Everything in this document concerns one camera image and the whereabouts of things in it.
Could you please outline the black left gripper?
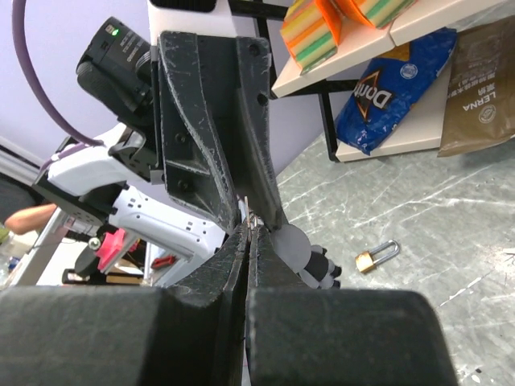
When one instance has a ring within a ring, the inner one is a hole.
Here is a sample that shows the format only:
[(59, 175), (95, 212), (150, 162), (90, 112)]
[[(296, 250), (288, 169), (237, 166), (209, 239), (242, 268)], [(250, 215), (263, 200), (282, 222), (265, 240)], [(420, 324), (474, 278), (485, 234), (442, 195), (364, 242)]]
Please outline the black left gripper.
[(237, 226), (233, 182), (268, 229), (286, 223), (270, 154), (269, 56), (261, 38), (199, 46), (192, 33), (158, 37), (154, 127), (168, 195), (227, 233)]

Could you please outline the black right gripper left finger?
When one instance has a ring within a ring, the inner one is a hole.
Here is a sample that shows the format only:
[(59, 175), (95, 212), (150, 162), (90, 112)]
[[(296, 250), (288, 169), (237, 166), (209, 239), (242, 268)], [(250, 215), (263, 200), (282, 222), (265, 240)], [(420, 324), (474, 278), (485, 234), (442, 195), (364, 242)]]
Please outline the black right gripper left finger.
[(248, 232), (169, 288), (15, 286), (1, 293), (4, 385), (239, 385)]

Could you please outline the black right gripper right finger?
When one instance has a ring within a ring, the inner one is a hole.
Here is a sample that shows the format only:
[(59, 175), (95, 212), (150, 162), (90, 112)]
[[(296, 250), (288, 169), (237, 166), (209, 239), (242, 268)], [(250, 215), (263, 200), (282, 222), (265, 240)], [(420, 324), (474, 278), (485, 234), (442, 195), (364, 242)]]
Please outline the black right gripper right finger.
[(455, 385), (439, 319), (419, 293), (312, 289), (264, 227), (249, 252), (246, 353), (253, 385)]

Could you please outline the robot figure keychain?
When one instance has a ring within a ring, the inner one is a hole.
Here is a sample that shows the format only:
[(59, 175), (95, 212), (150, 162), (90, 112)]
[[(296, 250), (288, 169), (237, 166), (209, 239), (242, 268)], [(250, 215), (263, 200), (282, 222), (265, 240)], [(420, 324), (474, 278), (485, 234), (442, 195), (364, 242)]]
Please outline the robot figure keychain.
[(308, 235), (292, 224), (282, 209), (278, 211), (278, 223), (272, 224), (252, 210), (248, 199), (241, 197), (238, 205), (256, 237), (251, 248), (256, 266), (269, 270), (265, 278), (284, 273), (294, 282), (315, 290), (341, 287), (341, 267), (327, 256), (325, 247), (312, 244)]

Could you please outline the brass padlock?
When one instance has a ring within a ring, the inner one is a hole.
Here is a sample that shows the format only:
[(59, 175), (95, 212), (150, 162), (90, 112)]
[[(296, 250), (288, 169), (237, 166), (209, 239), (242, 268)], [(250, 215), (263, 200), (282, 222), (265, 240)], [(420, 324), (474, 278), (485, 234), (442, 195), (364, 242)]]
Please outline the brass padlock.
[(366, 250), (355, 257), (356, 268), (360, 273), (368, 273), (377, 266), (396, 257), (401, 251), (401, 245), (396, 240)]

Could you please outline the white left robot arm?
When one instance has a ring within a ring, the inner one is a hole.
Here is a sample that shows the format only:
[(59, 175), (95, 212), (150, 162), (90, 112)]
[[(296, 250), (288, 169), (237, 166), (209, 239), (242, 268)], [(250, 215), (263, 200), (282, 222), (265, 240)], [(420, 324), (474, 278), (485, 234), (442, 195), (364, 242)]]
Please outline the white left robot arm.
[(137, 205), (130, 186), (165, 186), (179, 206), (229, 234), (240, 199), (271, 231), (286, 225), (269, 145), (270, 46), (240, 36), (234, 19), (259, 18), (246, 1), (151, 1), (150, 39), (106, 19), (77, 66), (78, 84), (118, 119), (90, 139), (70, 133), (35, 188), (65, 211), (162, 247), (184, 236), (187, 257), (213, 254), (168, 207)]

